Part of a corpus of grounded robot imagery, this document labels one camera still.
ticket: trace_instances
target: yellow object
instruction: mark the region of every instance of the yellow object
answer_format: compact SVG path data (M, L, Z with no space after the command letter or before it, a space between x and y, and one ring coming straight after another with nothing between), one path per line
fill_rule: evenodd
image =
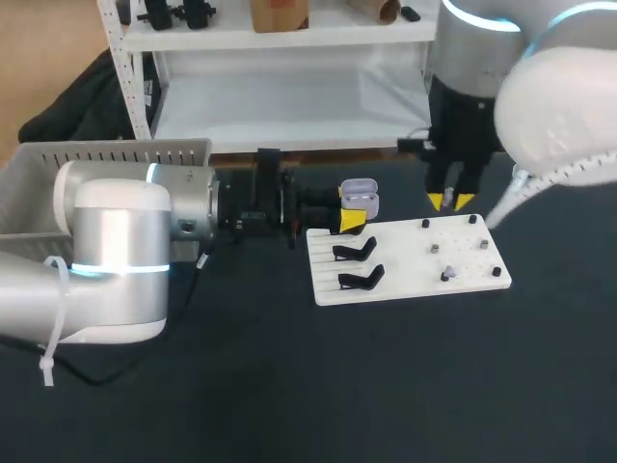
M363 209L340 210L340 232L345 233L366 223L366 211Z
M442 208L443 193L429 193L428 199L431 200L435 210L439 211Z
M459 209L465 207L465 205L467 205L467 203L471 201L474 197L475 195L459 194L459 197L456 199L456 206L454 207L454 210L458 212Z

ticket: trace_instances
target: wooden floor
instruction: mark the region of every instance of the wooden floor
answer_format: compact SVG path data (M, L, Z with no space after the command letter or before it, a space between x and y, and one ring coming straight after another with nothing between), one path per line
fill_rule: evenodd
M0 165L17 131L107 48L95 0L0 0Z

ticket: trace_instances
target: cardboard box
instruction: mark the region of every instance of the cardboard box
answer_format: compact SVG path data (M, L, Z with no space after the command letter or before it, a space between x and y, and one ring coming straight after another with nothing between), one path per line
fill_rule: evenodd
M309 27L309 0L251 0L256 32L289 32Z

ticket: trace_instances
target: metal shelving unit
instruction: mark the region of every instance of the metal shelving unit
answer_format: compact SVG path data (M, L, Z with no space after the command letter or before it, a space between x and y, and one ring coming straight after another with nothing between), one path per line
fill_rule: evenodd
M312 0L307 30L275 34L253 31L250 0L211 0L209 28L175 19L163 32L135 19L140 0L127 30L115 0L97 1L138 139L209 138L213 152L384 148L429 125L422 73L439 0L404 0L422 20L389 26L345 0ZM141 74L149 51L163 86L151 131Z

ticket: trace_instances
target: white pegboard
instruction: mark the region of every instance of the white pegboard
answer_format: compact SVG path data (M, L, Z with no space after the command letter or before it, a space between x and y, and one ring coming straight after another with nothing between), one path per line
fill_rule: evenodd
M422 219L369 224L359 236L330 235L327 230L307 232L308 257L315 301L320 306L356 304L441 294L506 289L512 278L481 216L475 224L468 215L430 219L428 229ZM335 245L360 249L368 238L377 247L365 262L335 261ZM487 249L481 249L488 240ZM440 250L431 254L431 246ZM376 265L383 264L384 277L372 290L341 289L338 274L367 277ZM442 282L445 268L451 265L456 278ZM498 266L501 274L493 276Z
M98 0L98 9L114 64L116 65L116 73L120 80L122 95L124 96L128 116L133 125L135 138L137 140L151 139L148 120L146 119L146 107L144 105L143 69L140 68L138 75L133 71L131 55L124 46L124 31L118 16L116 0ZM142 66L141 55L136 61L136 67Z

